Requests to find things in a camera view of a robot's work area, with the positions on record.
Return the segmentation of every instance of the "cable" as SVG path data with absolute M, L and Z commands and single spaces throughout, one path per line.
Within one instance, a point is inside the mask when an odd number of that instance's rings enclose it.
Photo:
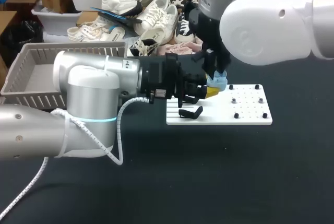
M 144 103 L 149 103 L 149 99 L 144 98 L 144 97 L 137 97 L 130 99 L 126 101 L 120 108 L 120 111 L 118 112 L 117 116 L 117 144 L 118 144 L 118 153 L 120 155 L 120 159 L 118 160 L 100 141 L 99 139 L 96 138 L 96 136 L 88 129 L 86 128 L 84 122 L 80 121 L 79 119 L 75 118 L 74 116 L 70 115 L 67 111 L 62 110 L 62 109 L 56 109 L 52 111 L 52 114 L 58 114 L 62 115 L 63 117 L 68 116 L 70 120 L 77 125 L 80 129 L 84 131 L 85 134 L 87 134 L 104 152 L 105 154 L 112 160 L 114 161 L 117 165 L 122 165 L 123 164 L 123 149 L 122 149 L 122 138 L 121 138 L 121 118 L 122 114 L 125 110 L 125 108 L 134 103 L 134 102 L 144 102 Z
M 26 186 L 26 188 L 9 204 L 8 207 L 0 214 L 0 221 L 5 217 L 6 214 L 19 202 L 19 200 L 22 199 L 22 197 L 32 188 L 32 186 L 36 183 L 36 181 L 40 178 L 42 175 L 46 165 L 47 161 L 49 160 L 48 157 L 44 157 L 43 163 L 41 165 L 40 170 L 37 172 L 35 177 L 32 179 L 32 181 Z
M 76 119 L 75 117 L 71 116 L 67 111 L 62 110 L 62 109 L 56 109 L 54 111 L 52 111 L 52 114 L 58 114 L 58 115 L 62 115 L 63 117 L 65 117 L 66 115 L 69 116 L 70 120 L 77 125 L 80 129 L 82 129 L 105 153 L 106 155 L 112 159 L 112 161 L 114 161 L 117 165 L 122 165 L 123 164 L 123 149 L 122 149 L 122 138 L 121 138 L 121 118 L 122 118 L 122 114 L 125 110 L 125 108 L 134 103 L 134 102 L 144 102 L 144 103 L 149 103 L 149 99 L 144 98 L 144 97 L 137 97 L 137 98 L 133 98 L 128 100 L 127 102 L 125 102 L 121 108 L 120 111 L 118 112 L 118 116 L 117 116 L 117 143 L 118 143 L 118 152 L 120 153 L 120 159 L 118 160 L 110 151 L 107 150 L 107 148 L 95 137 L 95 135 L 93 135 L 93 133 L 91 131 L 88 130 L 88 128 L 86 128 L 86 126 L 84 125 L 84 123 L 78 119 Z M 35 175 L 35 177 L 32 179 L 32 181 L 28 184 L 28 186 L 26 186 L 26 188 L 12 201 L 11 204 L 9 204 L 9 206 L 0 214 L 0 221 L 5 217 L 6 214 L 8 214 L 8 212 L 22 199 L 22 197 L 32 188 L 32 186 L 36 183 L 36 181 L 40 178 L 40 176 L 42 175 L 46 165 L 47 165 L 47 161 L 49 160 L 48 157 L 44 157 L 43 163 L 41 165 L 40 170 L 38 171 L 38 173 Z

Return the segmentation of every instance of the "yellow object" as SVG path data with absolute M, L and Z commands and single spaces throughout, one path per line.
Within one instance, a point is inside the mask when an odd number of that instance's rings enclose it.
M 216 88 L 216 87 L 207 87 L 207 95 L 205 96 L 205 98 L 210 98 L 212 96 L 215 96 L 217 94 L 219 94 L 220 92 L 220 88 Z

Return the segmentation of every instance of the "gray basket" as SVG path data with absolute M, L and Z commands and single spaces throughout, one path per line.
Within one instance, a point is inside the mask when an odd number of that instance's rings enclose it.
M 125 42 L 32 43 L 23 46 L 9 69 L 1 95 L 6 103 L 37 109 L 66 108 L 53 86 L 53 63 L 60 51 L 126 57 Z

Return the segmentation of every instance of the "shoe pile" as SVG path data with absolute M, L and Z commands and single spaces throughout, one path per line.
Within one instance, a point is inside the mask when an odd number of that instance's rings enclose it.
M 137 17 L 141 23 L 134 24 L 134 31 L 140 38 L 129 47 L 128 56 L 150 55 L 157 47 L 169 43 L 173 38 L 178 44 L 162 46 L 162 51 L 179 54 L 197 52 L 202 42 L 189 28 L 189 14 L 198 6 L 198 0 L 138 1 L 144 7 Z
M 121 17 L 135 17 L 142 11 L 141 3 L 136 0 L 102 0 L 101 7 Z M 79 42 L 119 41 L 124 35 L 124 28 L 116 26 L 101 16 L 98 16 L 95 21 L 67 30 L 68 38 Z

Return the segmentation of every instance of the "white pegboard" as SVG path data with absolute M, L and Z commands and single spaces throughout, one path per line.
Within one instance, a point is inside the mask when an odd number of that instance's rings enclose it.
M 167 101 L 166 122 L 168 125 L 271 125 L 272 117 L 262 85 L 233 85 L 233 89 L 220 92 L 206 100 L 199 100 L 196 105 L 184 103 L 182 109 L 195 112 L 203 106 L 203 113 L 198 119 L 181 118 L 178 114 L 177 99 Z

